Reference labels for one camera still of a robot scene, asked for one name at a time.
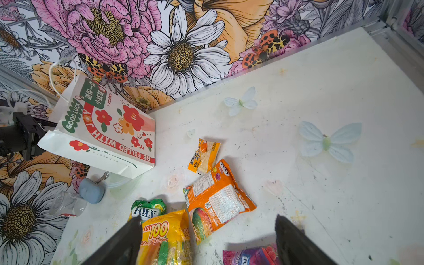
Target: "yellow candy bag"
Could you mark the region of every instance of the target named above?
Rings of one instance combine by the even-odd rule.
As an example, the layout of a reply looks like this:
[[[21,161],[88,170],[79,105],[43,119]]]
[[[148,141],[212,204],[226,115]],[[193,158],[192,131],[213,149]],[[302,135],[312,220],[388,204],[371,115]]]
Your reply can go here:
[[[188,165],[188,170],[199,174],[209,172],[215,165],[220,146],[220,142],[207,142],[199,139],[199,149],[194,153]]]
[[[186,210],[145,221],[138,265],[191,265],[192,254]]]

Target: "candy bag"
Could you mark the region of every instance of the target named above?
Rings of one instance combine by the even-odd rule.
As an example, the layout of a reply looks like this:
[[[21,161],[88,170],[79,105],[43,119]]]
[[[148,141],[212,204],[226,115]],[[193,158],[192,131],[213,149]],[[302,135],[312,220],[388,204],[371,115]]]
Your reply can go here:
[[[151,201],[137,200],[131,207],[131,215],[128,220],[140,215],[141,222],[145,222],[150,218],[164,215],[165,212],[166,205],[162,199],[153,199]]]
[[[241,251],[222,251],[224,265],[282,265],[277,245],[249,248]]]
[[[216,155],[218,154],[220,142],[207,142],[199,139],[199,149],[194,153],[193,158],[188,165],[188,170],[194,173],[209,172],[215,165]]]
[[[191,265],[192,254],[186,210],[154,217],[142,225],[138,265]]]
[[[237,214],[256,209],[251,199],[239,189],[224,159],[183,192],[197,244]]]

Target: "shopping bag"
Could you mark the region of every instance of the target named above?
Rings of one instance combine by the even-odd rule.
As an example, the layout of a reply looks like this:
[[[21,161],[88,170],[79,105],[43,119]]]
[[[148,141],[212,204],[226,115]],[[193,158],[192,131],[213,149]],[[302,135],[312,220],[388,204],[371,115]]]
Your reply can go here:
[[[64,111],[39,147],[131,179],[154,167],[155,120],[121,96],[79,75]]]

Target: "orange candy bag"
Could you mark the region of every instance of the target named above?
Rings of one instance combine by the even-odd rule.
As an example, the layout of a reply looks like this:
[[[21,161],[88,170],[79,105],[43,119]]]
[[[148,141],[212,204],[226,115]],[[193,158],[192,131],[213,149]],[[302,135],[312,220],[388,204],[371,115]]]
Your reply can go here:
[[[183,192],[197,244],[239,213],[256,209],[252,200],[238,187],[224,159]]]
[[[207,142],[199,139],[199,149],[194,153],[188,165],[188,170],[199,174],[209,172],[215,164],[220,146],[220,142]]]

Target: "clear plastic cup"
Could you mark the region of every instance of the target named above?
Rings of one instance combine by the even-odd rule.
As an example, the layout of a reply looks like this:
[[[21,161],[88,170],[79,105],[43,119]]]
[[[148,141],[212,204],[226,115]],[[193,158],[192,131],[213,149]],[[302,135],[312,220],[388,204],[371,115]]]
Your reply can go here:
[[[78,193],[60,192],[50,206],[52,216],[79,216],[87,206],[87,201]]]

